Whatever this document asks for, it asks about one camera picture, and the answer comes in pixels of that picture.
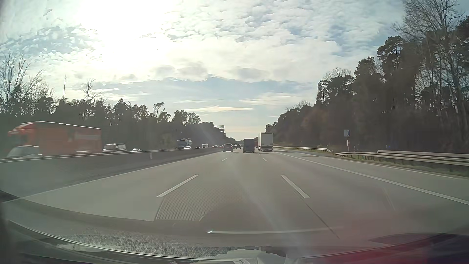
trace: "vehicle rear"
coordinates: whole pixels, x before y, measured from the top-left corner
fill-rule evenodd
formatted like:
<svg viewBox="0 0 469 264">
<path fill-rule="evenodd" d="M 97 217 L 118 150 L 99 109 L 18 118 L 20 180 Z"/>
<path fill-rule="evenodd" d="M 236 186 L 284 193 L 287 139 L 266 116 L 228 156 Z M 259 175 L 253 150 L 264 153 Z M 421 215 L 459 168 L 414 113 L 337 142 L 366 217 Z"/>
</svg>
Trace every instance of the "vehicle rear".
<svg viewBox="0 0 469 264">
<path fill-rule="evenodd" d="M 258 149 L 259 151 L 272 151 L 273 133 L 263 132 L 259 134 Z"/>
<path fill-rule="evenodd" d="M 254 153 L 255 152 L 254 148 L 255 148 L 254 139 L 244 139 L 244 143 L 243 143 L 243 146 L 242 146 L 243 153 L 245 153 L 245 152 Z"/>
<path fill-rule="evenodd" d="M 227 151 L 233 152 L 233 145 L 228 144 L 228 143 L 223 145 L 223 152 L 227 152 Z"/>
<path fill-rule="evenodd" d="M 189 142 L 187 139 L 182 139 L 182 140 L 178 140 L 177 141 L 177 148 L 181 149 L 181 148 L 185 148 L 189 145 Z"/>
<path fill-rule="evenodd" d="M 109 152 L 125 152 L 127 151 L 127 146 L 123 143 L 112 143 L 106 144 L 103 148 L 103 153 Z"/>
</svg>

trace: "car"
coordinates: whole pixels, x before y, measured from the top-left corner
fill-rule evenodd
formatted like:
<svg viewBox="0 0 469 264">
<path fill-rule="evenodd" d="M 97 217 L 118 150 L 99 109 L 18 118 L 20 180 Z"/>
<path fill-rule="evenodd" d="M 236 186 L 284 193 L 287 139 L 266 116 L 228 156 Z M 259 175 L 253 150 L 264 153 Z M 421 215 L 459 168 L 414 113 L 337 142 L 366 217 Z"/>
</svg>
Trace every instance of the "car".
<svg viewBox="0 0 469 264">
<path fill-rule="evenodd" d="M 255 152 L 254 148 L 255 148 L 254 139 L 244 139 L 244 143 L 242 145 L 243 153 L 246 153 L 246 152 L 254 153 Z"/>
<path fill-rule="evenodd" d="M 42 157 L 38 146 L 17 146 L 10 150 L 7 159 L 30 159 Z"/>
<path fill-rule="evenodd" d="M 231 151 L 233 152 L 233 145 L 231 145 L 231 143 L 226 143 L 225 145 L 223 145 L 223 152 L 227 152 L 227 151 Z"/>
<path fill-rule="evenodd" d="M 103 148 L 103 153 L 109 152 L 124 152 L 127 151 L 127 147 L 123 143 L 113 143 L 113 144 L 106 144 Z"/>
</svg>

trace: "dark van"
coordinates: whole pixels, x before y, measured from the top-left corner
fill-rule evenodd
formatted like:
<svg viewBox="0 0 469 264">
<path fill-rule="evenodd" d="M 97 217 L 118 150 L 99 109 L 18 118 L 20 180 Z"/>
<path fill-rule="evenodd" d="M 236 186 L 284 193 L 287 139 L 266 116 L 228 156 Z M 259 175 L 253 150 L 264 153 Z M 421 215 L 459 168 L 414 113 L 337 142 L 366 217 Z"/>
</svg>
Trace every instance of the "dark van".
<svg viewBox="0 0 469 264">
<path fill-rule="evenodd" d="M 254 139 L 244 139 L 244 144 L 242 146 L 242 152 L 252 152 L 254 153 Z"/>
</svg>

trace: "metal guardrail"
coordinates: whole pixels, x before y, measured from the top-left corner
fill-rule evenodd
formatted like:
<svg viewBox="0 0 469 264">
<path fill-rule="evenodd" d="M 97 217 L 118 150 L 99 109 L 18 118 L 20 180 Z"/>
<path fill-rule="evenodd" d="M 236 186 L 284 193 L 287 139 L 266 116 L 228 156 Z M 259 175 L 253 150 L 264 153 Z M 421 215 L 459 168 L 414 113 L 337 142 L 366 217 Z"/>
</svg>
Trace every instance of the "metal guardrail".
<svg viewBox="0 0 469 264">
<path fill-rule="evenodd" d="M 466 169 L 469 168 L 468 154 L 378 150 L 378 152 L 341 152 L 334 155 L 364 160 L 391 161 L 401 164 L 408 163 L 410 165 L 426 166 L 432 163 L 464 166 Z"/>
<path fill-rule="evenodd" d="M 307 150 L 314 150 L 314 151 L 319 151 L 319 152 L 327 152 L 327 153 L 332 153 L 327 148 L 306 148 L 306 147 L 281 147 L 281 146 L 273 146 L 274 148 L 294 148 L 294 149 L 307 149 Z"/>
</svg>

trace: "orange truck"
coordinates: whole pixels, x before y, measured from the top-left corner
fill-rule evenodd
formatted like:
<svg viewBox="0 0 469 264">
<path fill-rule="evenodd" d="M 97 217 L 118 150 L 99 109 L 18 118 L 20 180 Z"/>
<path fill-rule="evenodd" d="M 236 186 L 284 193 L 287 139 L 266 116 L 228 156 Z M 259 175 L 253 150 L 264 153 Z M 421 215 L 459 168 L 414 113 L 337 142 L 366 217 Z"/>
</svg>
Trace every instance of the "orange truck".
<svg viewBox="0 0 469 264">
<path fill-rule="evenodd" d="M 8 131 L 9 148 L 38 146 L 43 156 L 101 153 L 101 129 L 45 121 L 23 123 Z"/>
</svg>

